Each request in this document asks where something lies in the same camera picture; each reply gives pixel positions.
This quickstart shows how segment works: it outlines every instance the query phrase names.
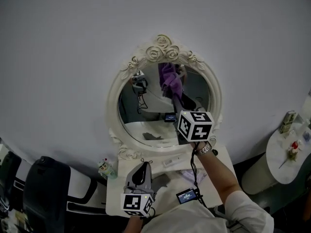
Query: tabletop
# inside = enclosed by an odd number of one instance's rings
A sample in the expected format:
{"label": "tabletop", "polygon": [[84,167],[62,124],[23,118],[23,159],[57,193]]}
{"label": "tabletop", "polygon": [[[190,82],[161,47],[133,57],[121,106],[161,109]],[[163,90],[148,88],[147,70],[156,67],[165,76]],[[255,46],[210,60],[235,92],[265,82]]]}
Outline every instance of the tabletop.
{"label": "tabletop", "polygon": [[[214,147],[218,151],[218,159],[224,163],[235,175],[232,162],[230,160],[228,151],[226,147],[222,144],[216,144]],[[161,187],[155,197],[155,202],[153,207],[156,214],[162,214],[175,206],[179,205],[176,194],[180,193],[188,188],[194,187],[192,183],[187,181],[185,178],[177,174],[176,170],[191,169],[190,158],[191,151],[186,153],[188,159],[184,162],[176,164],[165,168],[162,165],[162,161],[172,158],[171,156],[158,156],[145,158],[144,161],[150,161],[152,168],[153,178],[165,173],[169,177],[170,181],[167,187]],[[110,216],[124,216],[129,217],[127,213],[121,210],[121,193],[123,193],[123,188],[125,186],[125,180],[127,174],[138,164],[140,159],[136,160],[119,160],[118,177],[114,180],[108,179],[107,182],[107,199],[106,199],[106,213]],[[195,157],[195,164],[197,168],[203,168],[199,160]],[[205,176],[205,178],[199,184],[201,195],[203,195],[203,200],[208,208],[221,205],[222,201],[212,184],[210,178]]]}
{"label": "tabletop", "polygon": [[[301,126],[300,123],[293,123],[291,130],[297,129],[299,126]],[[288,184],[296,178],[302,164],[311,153],[311,143],[305,144],[302,148],[303,150],[298,152],[296,161],[287,161],[279,168],[287,158],[287,151],[281,147],[283,140],[284,137],[276,130],[269,139],[266,157],[269,170],[273,177],[281,184]]]}

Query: gray wall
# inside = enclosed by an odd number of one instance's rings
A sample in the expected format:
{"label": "gray wall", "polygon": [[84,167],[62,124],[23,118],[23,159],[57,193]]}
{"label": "gray wall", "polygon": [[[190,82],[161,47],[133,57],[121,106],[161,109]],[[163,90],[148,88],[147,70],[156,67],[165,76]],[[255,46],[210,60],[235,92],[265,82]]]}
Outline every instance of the gray wall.
{"label": "gray wall", "polygon": [[0,0],[0,137],[87,171],[113,158],[105,103],[123,60],[157,33],[199,52],[223,92],[234,163],[310,88],[311,0]]}

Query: ornate white mirror frame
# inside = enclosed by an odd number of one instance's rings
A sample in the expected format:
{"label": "ornate white mirror frame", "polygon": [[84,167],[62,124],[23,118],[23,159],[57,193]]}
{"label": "ornate white mirror frame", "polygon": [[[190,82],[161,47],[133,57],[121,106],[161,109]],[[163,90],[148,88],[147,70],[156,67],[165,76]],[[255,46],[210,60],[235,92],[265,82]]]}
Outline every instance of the ornate white mirror frame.
{"label": "ornate white mirror frame", "polygon": [[106,122],[109,133],[115,143],[119,144],[119,153],[124,153],[128,159],[136,159],[137,155],[168,155],[180,152],[187,145],[172,147],[151,147],[134,139],[124,128],[120,120],[118,100],[120,93],[128,80],[139,70],[148,68],[151,64],[174,62],[193,68],[206,80],[211,95],[210,112],[215,122],[221,123],[222,94],[219,82],[198,54],[188,50],[178,41],[164,34],[157,35],[152,41],[138,47],[130,61],[124,62],[110,88],[106,104]]}

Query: white shirt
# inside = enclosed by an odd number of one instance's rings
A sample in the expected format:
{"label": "white shirt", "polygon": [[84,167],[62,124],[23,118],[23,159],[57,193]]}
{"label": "white shirt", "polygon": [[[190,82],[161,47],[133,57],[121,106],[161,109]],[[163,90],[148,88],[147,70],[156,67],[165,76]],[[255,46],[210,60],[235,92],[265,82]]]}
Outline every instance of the white shirt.
{"label": "white shirt", "polygon": [[242,191],[231,193],[225,201],[225,215],[239,224],[228,229],[228,220],[214,217],[199,201],[178,205],[155,217],[142,233],[272,233],[273,218]]}

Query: white sleeve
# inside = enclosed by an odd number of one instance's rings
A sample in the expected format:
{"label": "white sleeve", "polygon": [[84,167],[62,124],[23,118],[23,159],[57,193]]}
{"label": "white sleeve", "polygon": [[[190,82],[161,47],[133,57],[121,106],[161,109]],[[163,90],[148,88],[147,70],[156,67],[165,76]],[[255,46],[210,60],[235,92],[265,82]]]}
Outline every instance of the white sleeve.
{"label": "white sleeve", "polygon": [[273,218],[242,191],[235,191],[227,197],[225,215],[238,221],[250,233],[272,233],[274,230]]}

